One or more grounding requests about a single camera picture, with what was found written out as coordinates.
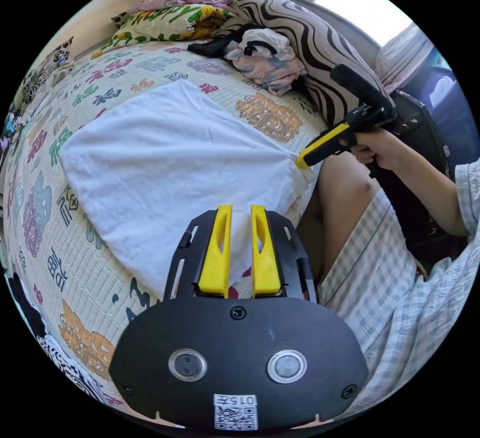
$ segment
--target clothes pile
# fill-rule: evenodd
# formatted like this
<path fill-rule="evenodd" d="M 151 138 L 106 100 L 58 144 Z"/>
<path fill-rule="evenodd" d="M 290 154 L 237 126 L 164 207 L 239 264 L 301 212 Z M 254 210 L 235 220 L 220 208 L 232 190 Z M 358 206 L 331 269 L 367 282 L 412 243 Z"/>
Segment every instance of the clothes pile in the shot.
<path fill-rule="evenodd" d="M 191 44 L 188 50 L 208 58 L 223 57 L 246 78 L 275 96 L 286 93 L 293 81 L 307 74 L 288 38 L 252 24 L 209 43 Z"/>

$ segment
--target window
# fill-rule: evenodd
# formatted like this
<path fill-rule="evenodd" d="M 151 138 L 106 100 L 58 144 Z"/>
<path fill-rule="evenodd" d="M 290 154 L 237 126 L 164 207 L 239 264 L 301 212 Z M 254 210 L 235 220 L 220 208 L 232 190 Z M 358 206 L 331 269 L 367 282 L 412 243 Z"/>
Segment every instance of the window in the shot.
<path fill-rule="evenodd" d="M 314 0 L 350 21 L 380 46 L 401 33 L 412 20 L 389 0 Z"/>

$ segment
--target wall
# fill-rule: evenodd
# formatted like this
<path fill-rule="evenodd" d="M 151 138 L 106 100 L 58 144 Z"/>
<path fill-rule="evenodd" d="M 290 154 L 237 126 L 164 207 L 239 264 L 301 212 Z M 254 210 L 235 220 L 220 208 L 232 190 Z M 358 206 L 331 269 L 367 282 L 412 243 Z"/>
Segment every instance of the wall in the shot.
<path fill-rule="evenodd" d="M 77 56 L 92 46 L 111 38 L 116 28 L 110 18 L 126 11 L 136 1 L 138 0 L 91 1 L 53 36 L 31 67 L 39 64 L 56 46 L 72 36 L 72 56 Z"/>

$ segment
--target bedsheet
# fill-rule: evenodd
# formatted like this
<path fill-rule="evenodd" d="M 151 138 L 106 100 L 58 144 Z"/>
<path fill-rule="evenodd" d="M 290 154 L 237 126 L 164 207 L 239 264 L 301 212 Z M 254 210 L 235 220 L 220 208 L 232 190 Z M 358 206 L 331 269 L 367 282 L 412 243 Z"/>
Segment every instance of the bedsheet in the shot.
<path fill-rule="evenodd" d="M 308 98 L 294 91 L 273 96 L 229 63 L 189 52 L 189 44 L 144 43 L 93 60 L 89 55 L 79 59 L 26 111 L 30 120 L 5 163 L 9 276 L 18 273 L 51 335 L 70 359 L 91 373 L 104 400 L 136 416 L 123 403 L 108 366 L 122 331 L 158 299 L 100 239 L 65 179 L 59 150 L 107 110 L 179 79 L 191 81 L 234 116 L 294 152 L 326 129 Z M 288 211 L 295 226 L 313 189 Z"/>

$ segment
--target leg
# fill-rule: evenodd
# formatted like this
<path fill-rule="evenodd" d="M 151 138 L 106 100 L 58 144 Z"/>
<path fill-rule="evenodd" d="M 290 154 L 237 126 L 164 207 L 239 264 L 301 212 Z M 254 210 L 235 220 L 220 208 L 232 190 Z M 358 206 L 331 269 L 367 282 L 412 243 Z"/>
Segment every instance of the leg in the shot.
<path fill-rule="evenodd" d="M 317 182 L 323 216 L 322 281 L 351 235 L 365 209 L 380 189 L 366 166 L 351 153 L 330 156 L 322 164 Z"/>

